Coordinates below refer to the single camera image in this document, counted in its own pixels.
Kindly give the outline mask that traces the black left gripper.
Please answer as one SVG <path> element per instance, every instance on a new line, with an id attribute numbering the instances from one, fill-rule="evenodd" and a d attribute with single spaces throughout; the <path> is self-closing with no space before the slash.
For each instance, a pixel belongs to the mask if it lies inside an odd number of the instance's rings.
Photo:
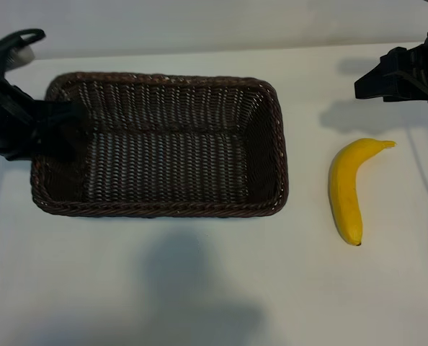
<path id="1" fill-rule="evenodd" d="M 43 136 L 41 122 L 87 118 L 86 108 L 76 102 L 40 101 L 16 86 L 0 80 L 0 155 L 8 161 L 44 155 L 59 161 L 74 161 L 86 152 L 88 133 L 84 126 L 63 124 Z"/>

